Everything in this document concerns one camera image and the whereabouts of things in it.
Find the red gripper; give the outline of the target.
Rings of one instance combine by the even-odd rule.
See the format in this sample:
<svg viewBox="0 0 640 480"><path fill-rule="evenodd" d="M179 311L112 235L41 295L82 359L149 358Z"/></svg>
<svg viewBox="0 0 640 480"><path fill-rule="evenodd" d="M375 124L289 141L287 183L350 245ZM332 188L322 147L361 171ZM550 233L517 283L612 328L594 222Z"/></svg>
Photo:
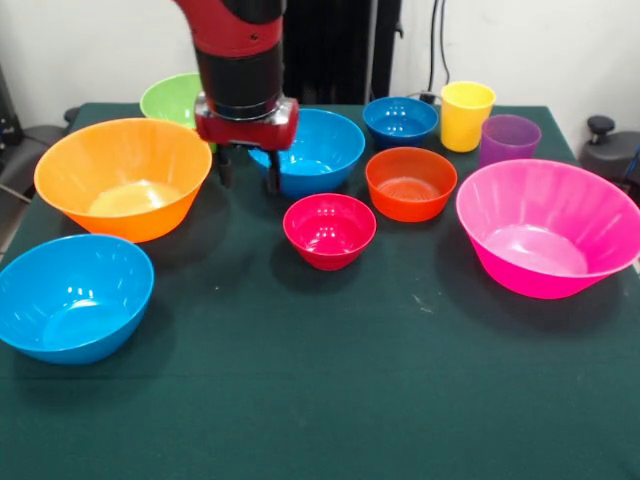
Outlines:
<svg viewBox="0 0 640 480"><path fill-rule="evenodd" d="M243 145L268 151L270 161L266 179L267 190L272 195L280 192L280 150L287 150L294 142L300 116L296 99L282 98L274 111L260 119L231 120L213 113L205 98L197 98L194 104L194 120L199 136L216 146L215 164L221 184L229 189L234 178L232 148L226 145Z"/></svg>

